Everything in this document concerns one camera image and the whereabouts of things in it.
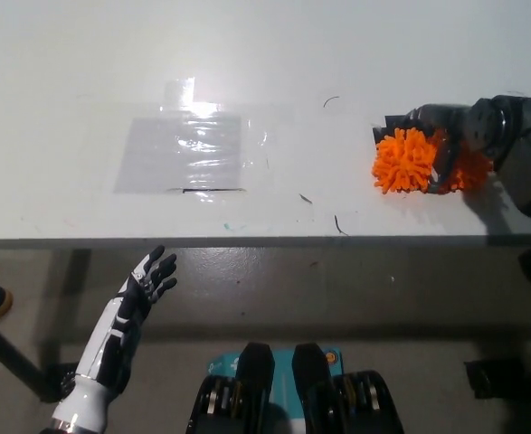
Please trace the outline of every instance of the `gray floor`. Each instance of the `gray floor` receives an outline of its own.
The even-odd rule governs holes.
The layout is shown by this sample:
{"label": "gray floor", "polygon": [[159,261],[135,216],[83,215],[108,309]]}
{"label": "gray floor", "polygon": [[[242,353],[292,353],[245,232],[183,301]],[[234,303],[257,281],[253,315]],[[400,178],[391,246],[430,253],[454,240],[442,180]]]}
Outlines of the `gray floor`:
{"label": "gray floor", "polygon": [[[531,366],[520,251],[178,249],[180,283],[151,313],[108,432],[183,433],[207,361],[252,339],[341,347],[346,370],[383,375],[407,433],[531,433],[531,404],[475,401],[463,369],[506,354]],[[0,250],[15,295],[0,330],[37,363],[77,359],[142,254]],[[0,433],[34,433],[52,408],[0,366]]]}

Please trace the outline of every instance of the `white table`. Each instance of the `white table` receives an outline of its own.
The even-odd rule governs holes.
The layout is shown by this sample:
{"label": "white table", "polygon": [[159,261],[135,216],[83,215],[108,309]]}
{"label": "white table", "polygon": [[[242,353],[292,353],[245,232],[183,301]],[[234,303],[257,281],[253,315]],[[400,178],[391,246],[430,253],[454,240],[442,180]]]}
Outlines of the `white table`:
{"label": "white table", "polygon": [[[131,120],[186,78],[270,117],[246,191],[116,192]],[[504,193],[382,195],[370,174],[383,115],[505,92],[531,96],[515,0],[3,1],[0,246],[527,240]]]}

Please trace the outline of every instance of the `scratch mark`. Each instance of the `scratch mark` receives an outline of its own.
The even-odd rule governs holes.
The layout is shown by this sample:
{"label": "scratch mark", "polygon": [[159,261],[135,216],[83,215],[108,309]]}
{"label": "scratch mark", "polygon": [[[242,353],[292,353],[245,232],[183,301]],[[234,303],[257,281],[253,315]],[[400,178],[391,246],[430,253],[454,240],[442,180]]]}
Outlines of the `scratch mark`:
{"label": "scratch mark", "polygon": [[344,235],[346,235],[347,237],[349,237],[349,233],[345,233],[341,230],[341,228],[339,227],[339,223],[337,222],[337,216],[334,215],[334,219],[336,220],[336,229],[339,233],[343,233]]}
{"label": "scratch mark", "polygon": [[245,229],[247,227],[246,224],[243,224],[243,226],[240,226],[238,228],[232,228],[231,225],[229,223],[225,223],[223,225],[223,227],[227,230],[227,231],[231,231],[231,232],[235,232],[235,231],[242,231],[243,229]]}
{"label": "scratch mark", "polygon": [[332,99],[336,99],[336,98],[339,98],[339,97],[338,97],[338,96],[335,96],[335,97],[328,98],[328,99],[326,100],[326,102],[323,103],[323,108],[326,107],[326,104],[327,104],[329,101],[331,101]]}
{"label": "scratch mark", "polygon": [[310,205],[313,205],[313,202],[311,202],[307,197],[305,197],[303,194],[298,193],[299,197],[303,199],[305,202],[309,203]]}

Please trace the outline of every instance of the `black metal bar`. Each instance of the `black metal bar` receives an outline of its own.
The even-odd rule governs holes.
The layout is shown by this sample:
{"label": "black metal bar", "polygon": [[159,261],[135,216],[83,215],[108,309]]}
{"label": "black metal bar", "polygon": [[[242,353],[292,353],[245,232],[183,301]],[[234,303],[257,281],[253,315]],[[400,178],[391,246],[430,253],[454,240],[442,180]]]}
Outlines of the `black metal bar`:
{"label": "black metal bar", "polygon": [[42,402],[61,398],[58,384],[48,381],[44,373],[28,360],[0,333],[0,363],[23,382]]}

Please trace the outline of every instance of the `clear plastic sheet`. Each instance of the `clear plastic sheet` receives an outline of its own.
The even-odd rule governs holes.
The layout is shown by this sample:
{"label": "clear plastic sheet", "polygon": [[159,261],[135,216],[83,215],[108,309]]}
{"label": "clear plastic sheet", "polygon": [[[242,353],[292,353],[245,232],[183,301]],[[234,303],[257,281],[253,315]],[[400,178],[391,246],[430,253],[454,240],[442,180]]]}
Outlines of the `clear plastic sheet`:
{"label": "clear plastic sheet", "polygon": [[171,81],[163,104],[135,112],[116,193],[242,191],[243,178],[254,178],[247,172],[268,164],[268,122],[258,110],[193,95],[194,79]]}

